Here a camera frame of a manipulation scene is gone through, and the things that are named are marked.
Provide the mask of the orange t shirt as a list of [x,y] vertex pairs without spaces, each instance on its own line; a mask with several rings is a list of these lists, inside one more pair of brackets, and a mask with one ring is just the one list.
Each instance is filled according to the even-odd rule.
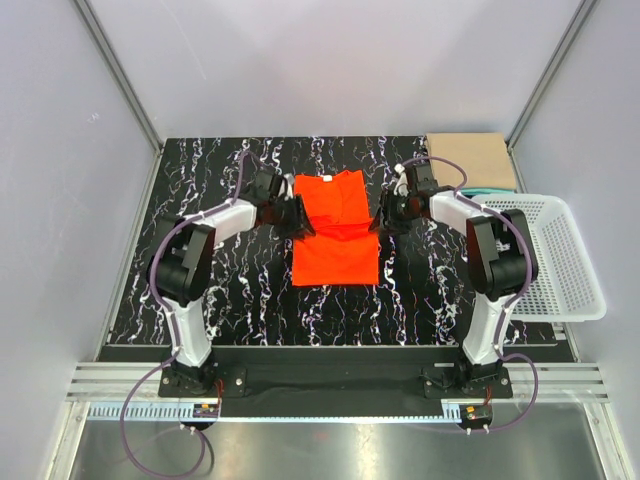
[[313,236],[293,244],[295,287],[374,286],[379,283],[379,240],[372,222],[363,172],[295,177]]

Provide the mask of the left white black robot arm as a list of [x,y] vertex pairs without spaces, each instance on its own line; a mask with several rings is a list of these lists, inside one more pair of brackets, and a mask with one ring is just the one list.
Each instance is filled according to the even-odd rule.
[[158,227],[146,279],[168,320],[172,349],[168,367],[193,395],[208,394],[216,382],[203,307],[214,249],[263,225],[284,238],[313,236],[315,229],[294,185],[291,174],[260,170],[221,204],[184,217],[166,216]]

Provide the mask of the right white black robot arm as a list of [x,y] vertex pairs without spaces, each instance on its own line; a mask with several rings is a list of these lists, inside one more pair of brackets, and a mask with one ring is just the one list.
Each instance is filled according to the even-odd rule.
[[383,190],[371,232],[404,234],[413,221],[426,218],[466,238],[474,310],[459,359],[439,387],[476,396],[499,379],[513,310],[537,279],[526,215],[519,209],[498,211],[465,196],[465,171],[444,158],[418,157],[394,170],[397,180]]

